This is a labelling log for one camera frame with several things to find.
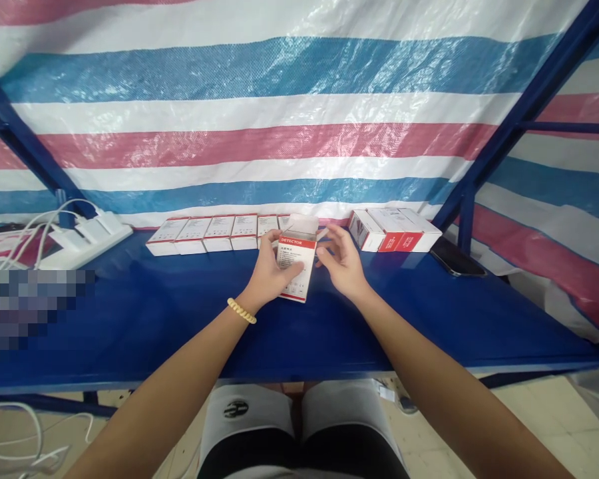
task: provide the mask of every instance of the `phone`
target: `phone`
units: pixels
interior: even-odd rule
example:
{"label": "phone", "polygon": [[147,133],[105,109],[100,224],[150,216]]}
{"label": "phone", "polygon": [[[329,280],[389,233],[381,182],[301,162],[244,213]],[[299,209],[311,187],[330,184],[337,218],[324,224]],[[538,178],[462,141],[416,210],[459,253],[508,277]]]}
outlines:
{"label": "phone", "polygon": [[453,276],[486,276],[488,274],[479,263],[443,236],[431,248],[431,255]]}

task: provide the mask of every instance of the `plastic sheet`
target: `plastic sheet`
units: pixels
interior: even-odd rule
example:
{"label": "plastic sheet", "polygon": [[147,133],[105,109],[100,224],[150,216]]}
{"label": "plastic sheet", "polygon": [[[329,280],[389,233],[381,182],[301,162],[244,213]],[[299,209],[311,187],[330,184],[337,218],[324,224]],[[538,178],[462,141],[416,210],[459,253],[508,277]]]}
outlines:
{"label": "plastic sheet", "polygon": [[[599,122],[599,45],[540,120]],[[479,261],[599,342],[599,135],[524,135],[477,203]]]}
{"label": "plastic sheet", "polygon": [[[432,218],[583,4],[0,0],[0,87],[85,195],[137,227]],[[47,209],[39,192],[0,146],[0,219]]]}

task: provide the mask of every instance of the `leg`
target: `leg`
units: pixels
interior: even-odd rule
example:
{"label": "leg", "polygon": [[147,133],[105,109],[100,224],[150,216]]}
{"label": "leg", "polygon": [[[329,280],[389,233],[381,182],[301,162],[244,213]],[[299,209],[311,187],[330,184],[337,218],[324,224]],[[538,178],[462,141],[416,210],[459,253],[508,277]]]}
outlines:
{"label": "leg", "polygon": [[291,405],[282,393],[257,385],[215,389],[204,422],[198,477],[226,477],[254,466],[295,468]]}
{"label": "leg", "polygon": [[303,466],[364,478],[408,478],[371,379],[328,381],[303,399]]}

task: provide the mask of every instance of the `hand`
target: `hand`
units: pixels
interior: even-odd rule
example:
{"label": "hand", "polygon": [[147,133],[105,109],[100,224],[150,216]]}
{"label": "hand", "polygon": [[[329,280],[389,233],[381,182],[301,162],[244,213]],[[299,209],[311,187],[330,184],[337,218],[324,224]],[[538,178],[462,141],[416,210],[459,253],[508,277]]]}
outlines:
{"label": "hand", "polygon": [[326,225],[326,236],[331,241],[318,243],[316,267],[326,266],[331,275],[331,281],[337,290],[348,299],[354,299],[372,291],[361,267],[357,248],[348,232],[334,224]]}
{"label": "hand", "polygon": [[300,261],[286,269],[280,269],[278,266],[271,243],[279,239],[281,232],[281,230],[271,230],[262,236],[258,261],[255,263],[251,279],[240,295],[244,304],[242,305],[236,298],[237,303],[252,315],[279,296],[286,285],[304,269],[304,264]]}

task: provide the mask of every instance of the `tiled floor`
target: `tiled floor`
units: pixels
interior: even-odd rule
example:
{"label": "tiled floor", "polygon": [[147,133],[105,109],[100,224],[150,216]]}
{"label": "tiled floor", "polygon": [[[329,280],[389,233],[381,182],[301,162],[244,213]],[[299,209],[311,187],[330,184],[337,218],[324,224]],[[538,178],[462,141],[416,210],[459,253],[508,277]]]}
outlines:
{"label": "tiled floor", "polygon": [[[568,381],[546,379],[513,386],[496,392],[521,421],[535,433],[577,479],[599,479],[599,421]],[[80,399],[80,395],[63,395]],[[128,392],[100,392],[103,404],[119,406]],[[393,426],[393,433],[404,455],[413,479],[472,478],[459,458],[448,449],[421,414],[405,416],[390,402],[384,407]],[[156,477],[175,479],[184,473],[198,444],[204,423],[204,408],[169,454]],[[62,419],[53,414],[41,414],[43,428]],[[45,451],[72,443],[63,467],[55,477],[62,477],[69,466],[86,448],[88,419],[74,418],[58,424],[45,434]],[[96,420],[91,438],[104,427]],[[29,417],[24,412],[0,410],[0,441],[33,434]],[[31,454],[35,441],[2,448],[2,454]]]}

